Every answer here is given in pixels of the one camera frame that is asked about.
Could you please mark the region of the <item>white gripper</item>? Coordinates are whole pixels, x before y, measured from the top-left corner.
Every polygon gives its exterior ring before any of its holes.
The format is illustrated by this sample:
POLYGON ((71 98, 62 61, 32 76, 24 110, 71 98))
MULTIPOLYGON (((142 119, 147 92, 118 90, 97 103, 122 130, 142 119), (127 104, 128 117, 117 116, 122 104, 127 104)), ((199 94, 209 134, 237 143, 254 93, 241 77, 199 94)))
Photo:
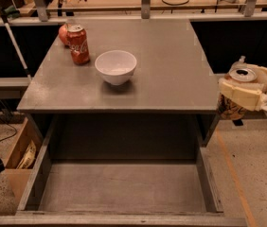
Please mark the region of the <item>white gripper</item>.
POLYGON ((239 83, 230 79, 219 79, 220 92, 236 104, 249 111, 263 110, 267 116, 267 67, 248 64, 256 73, 251 82, 239 83))

